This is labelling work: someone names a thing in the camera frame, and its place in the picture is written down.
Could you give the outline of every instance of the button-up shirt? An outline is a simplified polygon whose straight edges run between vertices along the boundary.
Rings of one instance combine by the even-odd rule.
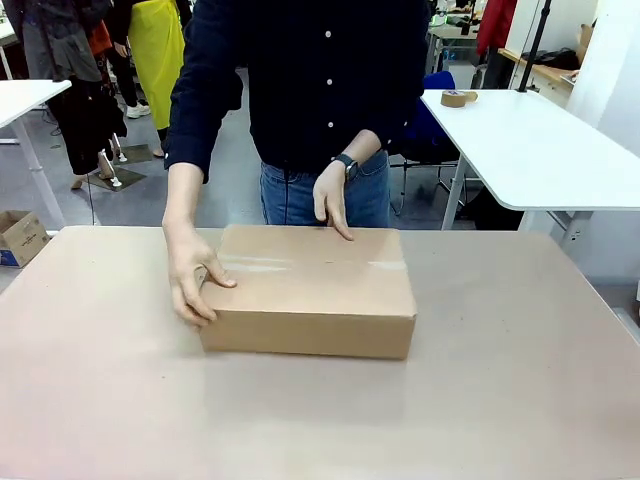
[[[166,168],[198,165],[249,72],[251,133],[262,160],[321,172],[363,129],[383,147],[422,94],[425,0],[198,0],[172,95]]]

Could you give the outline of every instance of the orange garment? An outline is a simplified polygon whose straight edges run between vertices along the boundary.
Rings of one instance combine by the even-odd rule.
[[[104,22],[100,22],[89,37],[89,47],[91,47],[91,53],[95,57],[100,55],[105,50],[109,50],[113,45],[111,44],[111,37],[107,31],[107,27]]]

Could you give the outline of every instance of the blue chair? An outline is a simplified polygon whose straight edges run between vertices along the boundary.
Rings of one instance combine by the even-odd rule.
[[[427,75],[422,81],[425,90],[453,90],[456,84],[448,71]],[[398,142],[396,153],[404,158],[402,164],[391,165],[392,168],[404,170],[401,203],[396,215],[400,215],[404,207],[407,189],[407,170],[413,167],[435,167],[438,169],[438,184],[447,192],[449,186],[440,176],[443,167],[456,167],[460,153],[438,124],[422,100],[416,101],[416,112],[411,123],[405,128],[404,137]]]

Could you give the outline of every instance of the yellow fabric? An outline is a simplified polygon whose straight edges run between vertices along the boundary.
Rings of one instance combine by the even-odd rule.
[[[180,75],[184,38],[174,0],[133,5],[129,44],[157,130],[169,126],[171,91]]]

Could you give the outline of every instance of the brown packing tape roll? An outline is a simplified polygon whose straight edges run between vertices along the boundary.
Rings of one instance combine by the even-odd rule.
[[[469,102],[475,102],[478,99],[476,92],[462,92],[460,90],[445,90],[442,92],[440,103],[445,107],[460,108]]]

